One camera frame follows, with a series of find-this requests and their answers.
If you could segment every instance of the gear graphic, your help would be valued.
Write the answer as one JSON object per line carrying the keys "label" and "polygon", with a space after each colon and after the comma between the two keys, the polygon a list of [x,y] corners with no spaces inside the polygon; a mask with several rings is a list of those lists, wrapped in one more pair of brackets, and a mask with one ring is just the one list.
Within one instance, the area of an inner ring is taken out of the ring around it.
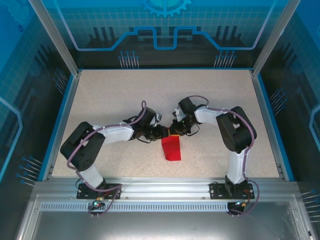
{"label": "gear graphic", "polygon": [[28,20],[30,16],[30,5],[28,0],[2,0],[0,6],[4,5],[11,13],[11,16],[23,26],[24,22]]}
{"label": "gear graphic", "polygon": [[173,17],[175,14],[180,14],[181,10],[187,9],[187,4],[191,4],[191,0],[140,0],[140,2],[144,5],[144,10],[164,18],[168,15]]}

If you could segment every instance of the enclosure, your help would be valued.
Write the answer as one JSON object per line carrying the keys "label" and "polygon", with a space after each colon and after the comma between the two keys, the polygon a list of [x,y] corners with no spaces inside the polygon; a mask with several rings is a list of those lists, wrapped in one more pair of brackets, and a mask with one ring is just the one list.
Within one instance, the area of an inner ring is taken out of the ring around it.
{"label": "enclosure", "polygon": [[[0,0],[3,239],[318,239],[319,11],[312,0]],[[169,127],[192,95],[241,106],[256,130],[250,214],[211,199],[229,151],[201,124],[179,137],[180,161],[161,140],[101,148],[98,171],[122,188],[92,219],[60,153],[70,134],[137,116],[142,100]]]}

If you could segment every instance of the blue enclosure wall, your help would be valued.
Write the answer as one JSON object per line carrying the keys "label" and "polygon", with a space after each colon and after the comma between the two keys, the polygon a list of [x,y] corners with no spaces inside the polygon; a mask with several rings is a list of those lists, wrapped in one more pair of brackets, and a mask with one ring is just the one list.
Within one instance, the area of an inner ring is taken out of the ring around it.
{"label": "blue enclosure wall", "polygon": [[293,175],[320,192],[320,1],[301,0],[262,68]]}
{"label": "blue enclosure wall", "polygon": [[82,69],[251,68],[287,0],[44,0]]}
{"label": "blue enclosure wall", "polygon": [[69,78],[28,1],[0,0],[1,239],[15,238]]}

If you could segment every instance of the speckled table surface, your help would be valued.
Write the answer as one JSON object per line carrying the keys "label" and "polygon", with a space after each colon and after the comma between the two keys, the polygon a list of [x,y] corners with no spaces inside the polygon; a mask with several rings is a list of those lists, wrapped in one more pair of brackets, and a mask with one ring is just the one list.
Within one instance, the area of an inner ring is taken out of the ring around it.
{"label": "speckled table surface", "polygon": [[[190,95],[202,95],[213,108],[243,108],[257,131],[247,162],[248,177],[278,177],[276,163],[248,70],[83,70],[72,103],[62,143],[87,121],[104,126],[137,115],[141,101],[162,114],[161,124],[170,126],[178,102]],[[192,99],[197,105],[201,99]],[[161,141],[145,144],[137,140],[104,146],[95,161],[105,177],[224,177],[229,151],[218,127],[200,125],[191,137],[180,138],[181,161],[165,159]],[[53,177],[75,177],[59,153]]]}

